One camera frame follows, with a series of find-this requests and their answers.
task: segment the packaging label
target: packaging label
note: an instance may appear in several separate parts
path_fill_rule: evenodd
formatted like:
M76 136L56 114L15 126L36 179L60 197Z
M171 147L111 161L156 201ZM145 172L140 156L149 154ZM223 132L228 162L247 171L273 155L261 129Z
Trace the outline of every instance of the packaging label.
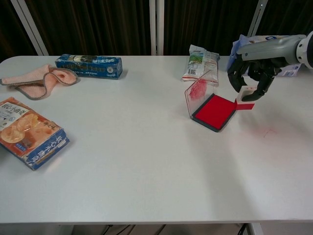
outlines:
M40 145L36 150L27 156L26 163L33 166L37 164L38 161L44 159L47 155L49 156L56 148L61 148L66 144L67 138L63 130L55 133L51 138L49 138L45 143Z
M0 106L0 131L10 126L14 121L26 114L29 110L19 105L6 102Z
M297 73L297 70L286 70L284 72L283 76L292 77L292 76L294 76L295 73Z

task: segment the blue box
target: blue box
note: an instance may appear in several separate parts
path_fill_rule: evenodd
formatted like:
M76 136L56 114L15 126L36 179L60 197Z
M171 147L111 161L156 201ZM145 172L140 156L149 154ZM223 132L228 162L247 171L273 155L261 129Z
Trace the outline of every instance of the blue box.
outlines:
M118 79L123 71L120 57L63 54L56 61L58 68L74 71L78 76Z

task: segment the floor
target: floor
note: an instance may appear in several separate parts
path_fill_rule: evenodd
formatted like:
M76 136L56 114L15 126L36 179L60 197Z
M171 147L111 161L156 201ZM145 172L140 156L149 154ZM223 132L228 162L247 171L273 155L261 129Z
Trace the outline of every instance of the floor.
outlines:
M264 235L313 235L313 223L261 223ZM241 224L114 225L105 235L237 235ZM102 235L106 225L0 225L0 235Z

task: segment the white table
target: white table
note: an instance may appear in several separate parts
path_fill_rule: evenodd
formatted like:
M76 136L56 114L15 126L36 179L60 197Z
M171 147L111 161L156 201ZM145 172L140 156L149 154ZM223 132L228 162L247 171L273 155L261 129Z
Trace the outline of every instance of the white table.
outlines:
M57 56L19 56L0 77ZM0 147L0 223L313 221L313 77L275 78L221 133L189 119L186 56L123 56L121 80L82 78L32 101L71 143L33 172ZM222 57L224 69L227 57ZM227 74L218 94L234 100Z

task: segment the pink towel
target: pink towel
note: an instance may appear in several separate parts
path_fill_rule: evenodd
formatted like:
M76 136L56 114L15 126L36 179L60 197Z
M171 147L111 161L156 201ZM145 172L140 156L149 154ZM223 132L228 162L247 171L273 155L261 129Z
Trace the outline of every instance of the pink towel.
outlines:
M44 65L21 76L0 79L1 85L12 86L33 100L48 97L58 82L70 86L79 79L73 71L51 65Z

